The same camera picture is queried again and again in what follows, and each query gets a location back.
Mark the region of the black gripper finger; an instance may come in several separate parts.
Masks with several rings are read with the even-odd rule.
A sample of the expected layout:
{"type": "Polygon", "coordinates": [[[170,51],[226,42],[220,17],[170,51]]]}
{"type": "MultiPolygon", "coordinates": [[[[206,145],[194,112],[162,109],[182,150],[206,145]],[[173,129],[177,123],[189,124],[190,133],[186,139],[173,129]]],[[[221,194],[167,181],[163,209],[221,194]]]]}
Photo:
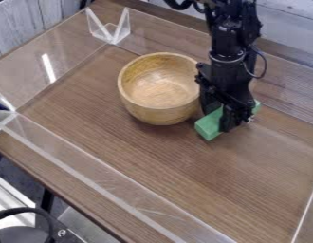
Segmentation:
{"type": "Polygon", "coordinates": [[[202,73],[200,73],[196,76],[196,82],[198,83],[198,85],[201,87],[202,110],[204,110],[204,113],[206,115],[209,115],[222,106],[221,102],[214,97],[217,87],[213,85],[212,81],[202,73]]]}
{"type": "Polygon", "coordinates": [[[253,119],[256,106],[236,106],[233,104],[224,105],[224,113],[220,120],[220,130],[228,133],[232,129],[238,127],[244,122],[253,119]]]}

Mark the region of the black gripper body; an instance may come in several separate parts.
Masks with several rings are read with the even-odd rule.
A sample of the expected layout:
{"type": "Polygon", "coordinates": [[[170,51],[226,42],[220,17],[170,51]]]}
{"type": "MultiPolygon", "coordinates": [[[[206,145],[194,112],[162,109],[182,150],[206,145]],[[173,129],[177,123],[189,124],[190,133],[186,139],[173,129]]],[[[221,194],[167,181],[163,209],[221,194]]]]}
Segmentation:
{"type": "Polygon", "coordinates": [[[254,105],[250,82],[254,79],[257,54],[240,51],[233,56],[209,53],[210,63],[197,63],[198,74],[202,73],[217,87],[214,97],[222,105],[254,105]]]}

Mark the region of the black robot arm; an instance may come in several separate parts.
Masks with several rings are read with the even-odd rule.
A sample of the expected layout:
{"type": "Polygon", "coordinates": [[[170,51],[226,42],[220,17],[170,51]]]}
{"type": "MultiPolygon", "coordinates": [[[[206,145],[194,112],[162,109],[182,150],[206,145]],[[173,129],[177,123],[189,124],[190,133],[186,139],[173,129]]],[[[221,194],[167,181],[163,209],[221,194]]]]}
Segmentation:
{"type": "Polygon", "coordinates": [[[250,83],[256,73],[256,48],[262,23],[257,15],[257,0],[163,0],[176,10],[194,8],[205,15],[212,38],[209,63],[197,63],[197,83],[201,87],[204,112],[210,115],[224,109],[220,130],[228,133],[254,115],[256,100],[250,83]]]}

